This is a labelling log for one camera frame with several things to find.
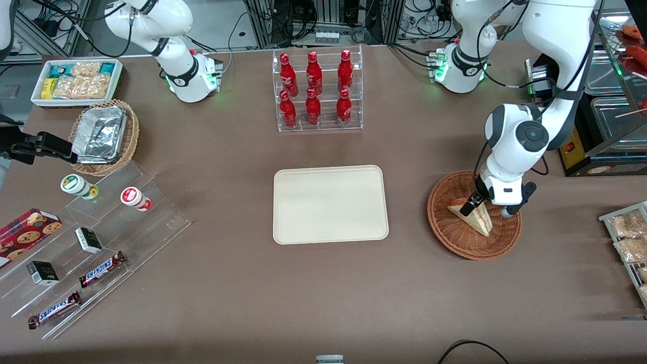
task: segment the snack box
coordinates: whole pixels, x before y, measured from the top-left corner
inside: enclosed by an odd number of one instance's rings
[[[53,67],[68,65],[74,62],[102,62],[102,63],[114,63],[115,68],[110,76],[110,84],[108,85],[108,91],[105,93],[104,98],[86,98],[78,100],[59,100],[59,99],[45,99],[41,97],[41,92],[43,86],[45,85],[45,80],[50,77],[50,72]],[[123,65],[116,59],[113,58],[75,58],[72,60],[52,60],[47,61],[43,65],[40,76],[38,76],[38,81],[36,86],[34,86],[34,92],[32,93],[32,103],[34,105],[40,106],[42,108],[75,108],[80,106],[90,106],[98,104],[100,102],[107,102],[113,99],[113,95],[117,90],[117,85],[119,83],[119,76],[121,75]]]
[[[0,229],[0,269],[61,229],[58,216],[30,209]]]

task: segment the sausage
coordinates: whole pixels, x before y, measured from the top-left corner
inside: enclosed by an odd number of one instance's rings
[[[633,57],[647,70],[647,50],[637,45],[630,45],[626,52],[629,57]]]
[[[640,30],[635,25],[623,24],[622,32],[633,39],[637,39],[639,41],[643,40]]]

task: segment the cookie box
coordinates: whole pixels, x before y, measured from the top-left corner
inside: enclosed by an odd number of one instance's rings
[[[63,226],[58,216],[30,209],[0,229],[0,268]]]

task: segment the bottle cap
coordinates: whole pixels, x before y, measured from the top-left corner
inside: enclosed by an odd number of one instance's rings
[[[279,60],[281,61],[282,65],[287,65],[288,63],[290,63],[290,56],[288,56],[287,53],[281,53]]]
[[[122,203],[128,206],[135,206],[142,202],[144,195],[137,187],[127,187],[121,195]]]

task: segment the yellow snack package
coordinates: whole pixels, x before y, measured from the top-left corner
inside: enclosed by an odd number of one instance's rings
[[[43,100],[51,100],[52,92],[56,89],[56,84],[58,83],[58,78],[46,78],[43,82],[43,90],[41,91],[41,98]]]

